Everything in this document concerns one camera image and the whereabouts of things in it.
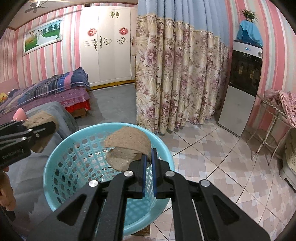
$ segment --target floral curtain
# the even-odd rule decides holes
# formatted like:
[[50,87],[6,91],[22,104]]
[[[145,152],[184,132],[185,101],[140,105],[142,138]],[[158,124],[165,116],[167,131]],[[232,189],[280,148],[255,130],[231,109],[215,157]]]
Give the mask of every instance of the floral curtain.
[[139,0],[138,8],[137,124],[163,134],[186,121],[203,124],[225,91],[224,1]]

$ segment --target white wardrobe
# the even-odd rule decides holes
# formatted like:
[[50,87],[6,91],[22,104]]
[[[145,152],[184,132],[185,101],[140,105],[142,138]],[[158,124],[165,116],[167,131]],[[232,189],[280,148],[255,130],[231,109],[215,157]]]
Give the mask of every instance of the white wardrobe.
[[132,43],[136,37],[137,11],[137,7],[82,9],[80,57],[81,66],[89,74],[90,86],[135,78]]

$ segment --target red paper cutout decoration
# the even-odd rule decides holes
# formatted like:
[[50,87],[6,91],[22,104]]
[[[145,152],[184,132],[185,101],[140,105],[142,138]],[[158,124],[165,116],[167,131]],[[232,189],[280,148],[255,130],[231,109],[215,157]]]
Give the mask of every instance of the red paper cutout decoration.
[[119,30],[119,33],[120,33],[121,35],[127,35],[127,34],[128,34],[128,29],[127,29],[127,28],[121,28],[121,29]]
[[96,34],[96,29],[95,28],[91,28],[90,30],[87,31],[87,35],[88,36],[94,36]]

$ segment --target green plant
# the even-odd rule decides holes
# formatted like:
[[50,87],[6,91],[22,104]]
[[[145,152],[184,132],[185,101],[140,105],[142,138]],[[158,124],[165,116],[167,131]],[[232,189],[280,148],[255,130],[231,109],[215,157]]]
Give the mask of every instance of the green plant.
[[244,15],[247,21],[254,22],[254,20],[258,20],[256,13],[250,10],[242,9],[241,14]]

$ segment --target gray concrete floor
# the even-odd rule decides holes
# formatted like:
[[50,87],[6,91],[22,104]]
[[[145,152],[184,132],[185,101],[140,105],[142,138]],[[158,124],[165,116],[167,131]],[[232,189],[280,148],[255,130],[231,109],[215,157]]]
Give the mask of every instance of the gray concrete floor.
[[136,89],[134,84],[119,85],[89,92],[91,110],[76,119],[80,129],[107,122],[136,123]]

